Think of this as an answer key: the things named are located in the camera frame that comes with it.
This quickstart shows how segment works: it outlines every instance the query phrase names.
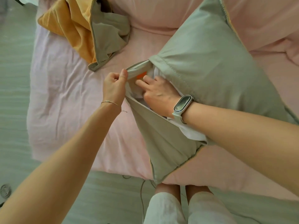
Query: gold bracelet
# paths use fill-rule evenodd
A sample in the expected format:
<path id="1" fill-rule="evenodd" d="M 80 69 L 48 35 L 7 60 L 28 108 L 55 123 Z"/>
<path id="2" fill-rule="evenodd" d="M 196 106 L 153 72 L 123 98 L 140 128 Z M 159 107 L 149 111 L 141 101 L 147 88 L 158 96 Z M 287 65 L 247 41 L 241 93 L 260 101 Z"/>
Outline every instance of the gold bracelet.
<path id="1" fill-rule="evenodd" d="M 118 104 L 116 104 L 116 103 L 114 103 L 114 102 L 112 102 L 112 101 L 102 101 L 101 104 L 104 103 L 104 102 L 112 103 L 112 104 L 115 104 L 115 105 L 117 105 L 117 106 L 119 107 Z"/>

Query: finger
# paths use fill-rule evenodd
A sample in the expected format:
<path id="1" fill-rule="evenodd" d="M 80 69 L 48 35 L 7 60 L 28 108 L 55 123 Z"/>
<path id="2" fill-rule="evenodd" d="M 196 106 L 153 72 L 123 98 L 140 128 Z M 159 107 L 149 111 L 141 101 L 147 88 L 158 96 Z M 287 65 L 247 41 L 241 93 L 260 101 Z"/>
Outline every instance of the finger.
<path id="1" fill-rule="evenodd" d="M 157 76 L 155 76 L 155 80 L 156 81 L 161 81 L 161 80 L 165 80 L 165 79 L 163 77 L 157 75 Z"/>
<path id="2" fill-rule="evenodd" d="M 138 79 L 138 80 L 135 82 L 135 84 L 136 84 L 137 86 L 141 87 L 143 90 L 148 90 L 148 89 L 149 89 L 149 85 L 148 85 L 146 82 L 144 82 L 144 81 L 142 81 L 142 80 L 140 80 L 140 79 Z"/>
<path id="3" fill-rule="evenodd" d="M 122 69 L 118 80 L 122 83 L 125 83 L 127 79 L 128 79 L 128 71 L 126 69 Z"/>
<path id="4" fill-rule="evenodd" d="M 119 78 L 118 73 L 110 72 L 107 75 L 106 80 L 109 81 L 109 82 L 115 82 L 115 80 L 118 80 L 118 78 Z"/>
<path id="5" fill-rule="evenodd" d="M 148 85 L 151 85 L 151 84 L 153 84 L 155 82 L 155 80 L 152 79 L 151 77 L 149 77 L 148 75 L 145 75 L 143 77 L 143 81 L 145 81 Z"/>

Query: forearm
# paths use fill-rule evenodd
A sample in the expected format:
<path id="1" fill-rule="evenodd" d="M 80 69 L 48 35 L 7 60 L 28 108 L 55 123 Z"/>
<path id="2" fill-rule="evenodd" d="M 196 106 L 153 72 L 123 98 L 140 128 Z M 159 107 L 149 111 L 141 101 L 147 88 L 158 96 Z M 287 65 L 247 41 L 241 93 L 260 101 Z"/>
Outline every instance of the forearm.
<path id="1" fill-rule="evenodd" d="M 61 223 L 118 112 L 108 103 L 95 111 L 70 141 L 17 188 L 0 210 L 0 222 Z"/>
<path id="2" fill-rule="evenodd" d="M 183 120 L 235 157 L 299 196 L 299 127 L 193 103 Z"/>

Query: bed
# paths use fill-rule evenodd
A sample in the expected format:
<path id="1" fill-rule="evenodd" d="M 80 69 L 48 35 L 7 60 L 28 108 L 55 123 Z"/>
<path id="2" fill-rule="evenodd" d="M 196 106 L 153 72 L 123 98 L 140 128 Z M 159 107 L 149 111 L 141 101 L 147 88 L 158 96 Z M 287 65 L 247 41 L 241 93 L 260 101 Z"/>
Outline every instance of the bed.
<path id="1" fill-rule="evenodd" d="M 67 142 L 102 101 L 102 83 L 158 53 L 202 0 L 110 0 L 128 15 L 130 41 L 98 71 L 92 72 L 64 37 L 37 25 L 27 116 L 33 158 L 44 161 Z M 283 101 L 299 115 L 298 0 L 225 0 L 246 48 L 263 67 Z M 54 0 L 40 0 L 38 15 Z M 93 164 L 94 170 L 152 179 L 150 159 L 128 103 L 112 124 Z M 165 183 L 208 185 L 278 199 L 297 196 L 256 172 L 218 146 L 207 146 L 170 174 Z"/>

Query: yellow blanket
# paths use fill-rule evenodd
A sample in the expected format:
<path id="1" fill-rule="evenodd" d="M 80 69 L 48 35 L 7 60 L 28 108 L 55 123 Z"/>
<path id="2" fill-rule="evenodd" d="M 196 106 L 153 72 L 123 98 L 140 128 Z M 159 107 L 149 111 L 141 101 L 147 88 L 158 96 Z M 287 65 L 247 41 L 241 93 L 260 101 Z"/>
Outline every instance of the yellow blanket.
<path id="1" fill-rule="evenodd" d="M 104 65 L 114 52 L 125 46 L 130 31 L 128 19 L 114 14 L 107 0 L 57 0 L 38 23 L 66 37 L 79 55 L 91 64 L 90 70 Z M 110 41 L 115 34 L 121 39 Z"/>

